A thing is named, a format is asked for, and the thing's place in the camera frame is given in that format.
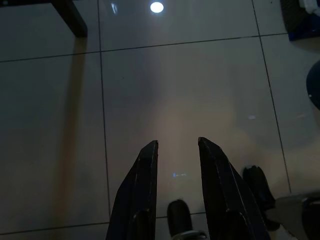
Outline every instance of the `tiled floor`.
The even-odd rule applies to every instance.
[[[275,197],[320,189],[305,86],[320,39],[289,42],[279,0],[162,2],[156,14],[149,0],[76,1],[87,40],[49,4],[0,8],[0,240],[105,239],[117,189],[154,139],[157,240],[177,198],[208,231],[199,136],[239,172],[262,167]]]

